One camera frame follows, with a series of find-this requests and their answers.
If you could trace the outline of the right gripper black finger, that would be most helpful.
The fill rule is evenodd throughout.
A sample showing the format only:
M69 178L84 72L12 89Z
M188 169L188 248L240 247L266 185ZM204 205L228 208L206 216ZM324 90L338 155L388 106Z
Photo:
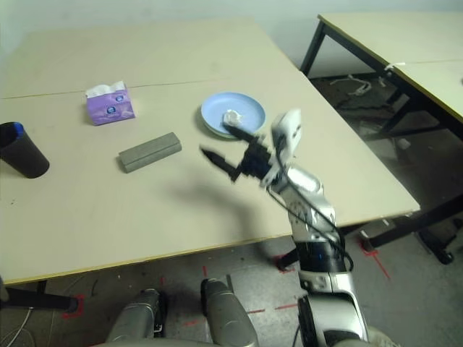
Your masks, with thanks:
M238 179L241 171L238 167L228 163L224 156L204 147L200 147L200 151L214 166L226 173L232 182Z
M261 136L251 134L239 127L230 124L225 124L224 129L233 137L237 138L238 140L245 141L249 144L261 143L263 141Z

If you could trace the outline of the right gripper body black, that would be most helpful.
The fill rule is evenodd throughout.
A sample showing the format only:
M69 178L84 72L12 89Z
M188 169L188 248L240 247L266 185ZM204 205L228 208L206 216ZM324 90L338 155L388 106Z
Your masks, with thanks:
M263 180L266 174L271 170L271 154L265 145L259 140L253 140L249 143L240 163L241 173L245 176L251 176Z

